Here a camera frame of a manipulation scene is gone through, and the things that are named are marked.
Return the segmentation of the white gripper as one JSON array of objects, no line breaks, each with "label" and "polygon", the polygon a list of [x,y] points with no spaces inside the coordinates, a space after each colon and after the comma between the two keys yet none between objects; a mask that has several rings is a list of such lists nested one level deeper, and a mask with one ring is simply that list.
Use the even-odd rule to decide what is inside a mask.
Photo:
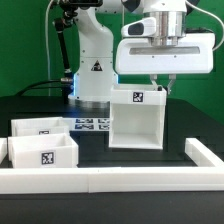
[{"label": "white gripper", "polygon": [[205,74],[213,69],[213,33],[187,34],[176,46],[153,46],[150,38],[126,38],[117,48],[115,68],[120,75],[149,74],[154,88],[157,75],[170,74],[170,94],[176,74]]}]

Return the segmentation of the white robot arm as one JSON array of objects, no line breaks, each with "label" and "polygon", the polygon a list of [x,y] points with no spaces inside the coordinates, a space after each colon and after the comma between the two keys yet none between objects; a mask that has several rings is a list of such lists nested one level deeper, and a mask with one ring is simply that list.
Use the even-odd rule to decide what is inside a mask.
[{"label": "white robot arm", "polygon": [[[178,75],[208,73],[213,52],[224,43],[223,36],[202,29],[187,29],[185,18],[199,0],[59,0],[63,25],[75,24],[80,43],[80,66],[74,75],[75,99],[104,102],[112,92],[131,93],[133,103],[151,96],[166,96],[156,83],[159,75],[174,82]],[[113,34],[97,19],[97,13],[129,11],[143,17],[124,25],[123,39],[113,47]]]}]

